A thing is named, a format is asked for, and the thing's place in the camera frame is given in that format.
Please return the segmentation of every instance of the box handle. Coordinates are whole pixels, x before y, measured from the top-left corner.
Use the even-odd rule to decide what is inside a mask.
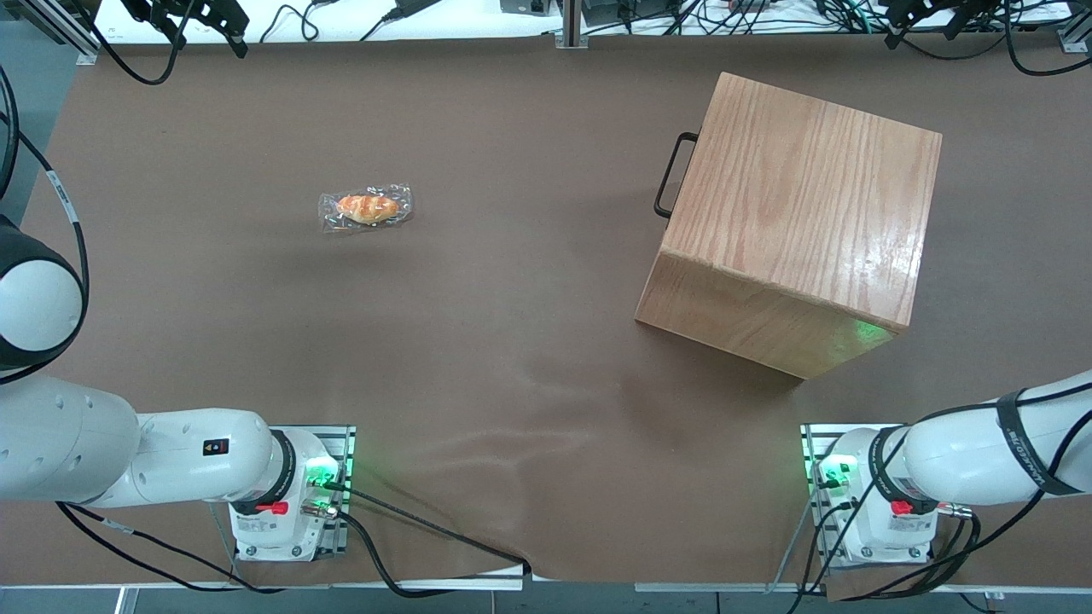
[[[682,141],[690,141],[691,143],[698,143],[698,134],[696,132],[684,132],[679,134],[679,138],[675,140],[675,149],[672,150],[672,158],[667,161],[667,170],[664,172],[664,180],[660,182],[660,190],[656,191],[656,201],[652,203],[652,210],[656,212],[656,215],[661,217],[672,219],[672,212],[660,206],[660,199],[664,196],[664,188],[667,187],[667,178],[672,176],[672,167],[675,166],[675,156],[679,153],[679,145]]]

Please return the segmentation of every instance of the plastic bag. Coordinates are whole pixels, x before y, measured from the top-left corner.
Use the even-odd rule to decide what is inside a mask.
[[[368,186],[364,190],[319,197],[319,220],[323,233],[345,235],[370,233],[400,226],[411,217],[413,217],[413,193],[410,191],[410,186],[401,184]]]

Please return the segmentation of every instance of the table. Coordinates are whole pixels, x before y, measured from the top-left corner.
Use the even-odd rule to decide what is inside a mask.
[[[1048,35],[1018,45],[1028,64],[1065,61]],[[145,72],[164,59],[129,57]],[[664,229],[663,167],[722,70],[945,137],[910,330],[812,381],[632,320]],[[48,150],[92,270],[87,323],[49,373],[138,411],[355,424],[358,487],[539,576],[767,582],[807,496],[802,423],[910,421],[1092,363],[1090,84],[1029,80],[1000,50],[937,62],[838,35],[270,46],[246,60],[193,47],[162,87],[103,61],[78,73]],[[384,181],[413,187],[414,220],[318,232],[319,193]],[[26,220],[73,257],[44,179]],[[1089,505],[1040,506],[956,583],[1092,587],[1090,538],[1070,530]],[[982,511],[990,527],[1011,508]],[[204,504],[109,516],[224,560]],[[395,577],[497,567],[361,517]],[[0,518],[0,585],[157,581],[50,505]],[[359,547],[242,569],[268,586],[376,579]]]
[[[287,0],[286,3],[302,13],[310,0]],[[250,25],[246,36],[247,43],[258,43],[259,37],[273,22],[277,8],[282,3],[266,0],[241,0],[239,4],[250,16]],[[1034,25],[1057,22],[1072,14],[1065,3],[1038,5],[1037,1],[1028,2],[1029,7],[1032,4],[1035,7],[1020,14],[1014,20],[1017,23]],[[863,10],[877,14],[883,14],[886,11],[883,7],[879,5],[878,2],[873,2],[873,0],[862,0],[860,5]],[[1019,2],[1013,2],[1014,10],[1020,5]],[[311,11],[308,19],[319,28],[319,37],[316,42],[351,42],[360,38],[393,7],[393,0],[378,3],[361,0],[339,0],[333,4],[327,4]],[[709,19],[715,21],[724,20],[732,12],[727,9],[726,3],[717,0],[710,0],[708,7]],[[940,11],[936,15],[923,20],[921,24],[915,26],[915,29],[942,27],[951,20],[951,11]],[[758,17],[758,23],[749,26],[756,17]],[[674,19],[642,20],[632,24],[633,34],[658,36],[672,25],[673,21]],[[744,34],[747,29],[751,29],[756,34],[840,32],[838,25],[826,23],[828,21],[819,15],[815,0],[779,0],[763,10],[760,15],[756,11],[751,11],[743,16],[732,17],[725,27],[717,28],[716,32],[719,35]],[[95,15],[95,23],[103,31],[107,40],[115,45],[168,44],[165,36],[146,23],[133,21],[121,0],[104,0],[102,8]],[[626,33],[621,25],[590,27],[583,20],[581,23],[581,31],[590,35],[606,36]],[[304,40],[299,28],[299,17],[289,11],[286,10],[282,13],[277,24],[270,32],[266,42],[301,43]],[[737,24],[739,25],[738,31],[733,27]],[[709,24],[705,27],[711,31],[716,28],[715,25]],[[497,0],[443,0],[408,19],[384,24],[369,36],[368,40],[538,36],[543,32],[555,29],[561,29],[561,14],[556,5],[551,5],[548,15],[534,16],[502,13]],[[705,32],[702,29],[702,23],[695,15],[684,22],[682,34],[703,36]],[[221,34],[199,23],[187,26],[186,38],[189,43],[198,45],[226,45]]]

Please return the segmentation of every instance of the red button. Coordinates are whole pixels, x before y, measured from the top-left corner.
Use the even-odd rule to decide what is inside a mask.
[[[262,504],[256,505],[254,509],[258,511],[272,511],[274,516],[284,516],[288,513],[288,501],[277,501],[275,504]]]
[[[914,511],[914,506],[907,501],[891,501],[891,513],[895,516],[905,516],[912,511]]]

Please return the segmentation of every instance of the bread roll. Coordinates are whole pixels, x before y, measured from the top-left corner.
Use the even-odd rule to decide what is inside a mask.
[[[360,224],[378,224],[397,212],[399,203],[387,197],[347,196],[337,201],[337,213]]]

